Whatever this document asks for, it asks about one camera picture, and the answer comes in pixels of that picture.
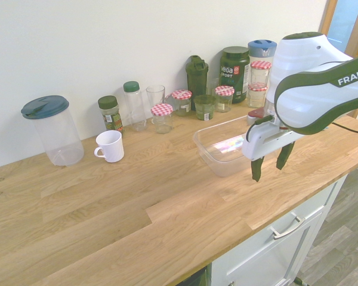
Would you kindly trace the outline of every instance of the blue pitcher lid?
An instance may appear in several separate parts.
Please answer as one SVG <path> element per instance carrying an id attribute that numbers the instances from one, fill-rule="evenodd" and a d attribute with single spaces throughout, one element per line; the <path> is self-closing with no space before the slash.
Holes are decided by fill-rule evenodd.
<path id="1" fill-rule="evenodd" d="M 61 113 L 69 106 L 68 100 L 60 95 L 49 95 L 28 102 L 21 109 L 27 119 L 43 119 Z"/>
<path id="2" fill-rule="evenodd" d="M 277 43 L 270 40 L 255 40 L 248 43 L 249 55 L 256 58 L 273 57 Z"/>

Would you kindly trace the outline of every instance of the drawer handle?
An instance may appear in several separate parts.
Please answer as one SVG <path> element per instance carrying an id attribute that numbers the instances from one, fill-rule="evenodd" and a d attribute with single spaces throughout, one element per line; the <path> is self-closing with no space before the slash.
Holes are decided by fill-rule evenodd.
<path id="1" fill-rule="evenodd" d="M 288 234 L 291 234 L 292 232 L 294 232 L 296 229 L 298 229 L 304 223 L 305 218 L 300 219 L 298 216 L 296 216 L 296 220 L 297 220 L 298 223 L 293 228 L 283 232 L 282 234 L 279 234 L 277 231 L 273 231 L 274 240 L 278 240 L 279 238 L 285 237 Z"/>

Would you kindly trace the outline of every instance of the mug handle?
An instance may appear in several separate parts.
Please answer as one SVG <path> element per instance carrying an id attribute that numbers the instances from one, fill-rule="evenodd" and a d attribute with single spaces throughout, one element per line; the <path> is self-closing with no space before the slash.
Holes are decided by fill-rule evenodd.
<path id="1" fill-rule="evenodd" d="M 98 151 L 102 150 L 102 154 L 103 154 L 103 149 L 101 147 L 97 147 L 95 150 L 94 150 L 94 155 L 98 158 L 105 158 L 104 155 L 98 155 Z"/>

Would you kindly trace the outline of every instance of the dark green shaker bottle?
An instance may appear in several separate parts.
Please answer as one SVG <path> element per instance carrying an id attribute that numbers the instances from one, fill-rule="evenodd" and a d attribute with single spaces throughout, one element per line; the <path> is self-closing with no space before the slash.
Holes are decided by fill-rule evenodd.
<path id="1" fill-rule="evenodd" d="M 207 87 L 208 65 L 198 55 L 191 56 L 191 62 L 186 64 L 188 90 L 192 92 L 191 110 L 195 110 L 194 99 L 205 94 Z"/>

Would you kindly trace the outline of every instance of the plastic pitcher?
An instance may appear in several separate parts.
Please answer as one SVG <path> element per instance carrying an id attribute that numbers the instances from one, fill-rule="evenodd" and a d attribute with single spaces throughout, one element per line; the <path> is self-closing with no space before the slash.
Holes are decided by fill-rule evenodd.
<path id="1" fill-rule="evenodd" d="M 69 102 L 59 95 L 40 97 L 24 105 L 22 115 L 31 119 L 51 162 L 69 166 L 84 156 L 84 148 L 70 115 Z"/>

